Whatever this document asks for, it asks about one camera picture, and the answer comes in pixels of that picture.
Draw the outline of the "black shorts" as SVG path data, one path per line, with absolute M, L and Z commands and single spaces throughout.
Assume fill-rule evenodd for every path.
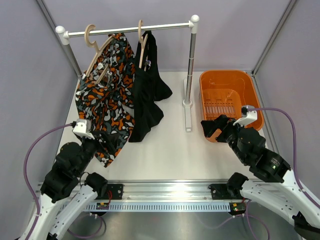
M 143 36 L 147 37 L 144 51 L 138 43 L 134 58 L 135 77 L 132 87 L 134 127 L 128 140 L 130 143 L 141 142 L 151 128 L 160 123 L 164 113 L 156 102 L 168 99 L 173 94 L 159 74 L 154 35 L 151 31 L 146 31 Z

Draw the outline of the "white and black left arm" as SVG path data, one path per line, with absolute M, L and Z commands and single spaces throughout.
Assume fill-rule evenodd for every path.
M 96 153 L 103 151 L 104 142 L 89 132 L 76 132 L 75 135 L 81 138 L 81 144 L 68 142 L 61 147 L 52 169 L 45 176 L 39 195 L 31 187 L 27 164 L 32 149 L 42 138 L 35 140 L 28 149 L 23 163 L 23 177 L 35 201 L 35 211 L 20 239 L 60 240 L 93 200 L 110 202 L 122 199 L 123 185 L 109 183 L 96 172 L 88 174 L 80 185 L 85 168 Z M 78 185 L 78 193 L 67 201 Z

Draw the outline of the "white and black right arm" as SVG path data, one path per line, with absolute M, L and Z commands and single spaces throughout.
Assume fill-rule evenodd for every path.
M 223 187 L 209 185 L 213 198 L 253 200 L 290 223 L 306 240 L 320 238 L 320 211 L 298 188 L 291 166 L 277 153 L 267 149 L 266 139 L 253 127 L 246 128 L 234 118 L 220 115 L 214 120 L 201 121 L 205 137 L 226 143 L 240 162 L 259 180 L 274 185 L 284 196 L 262 189 L 248 177 L 235 172 Z

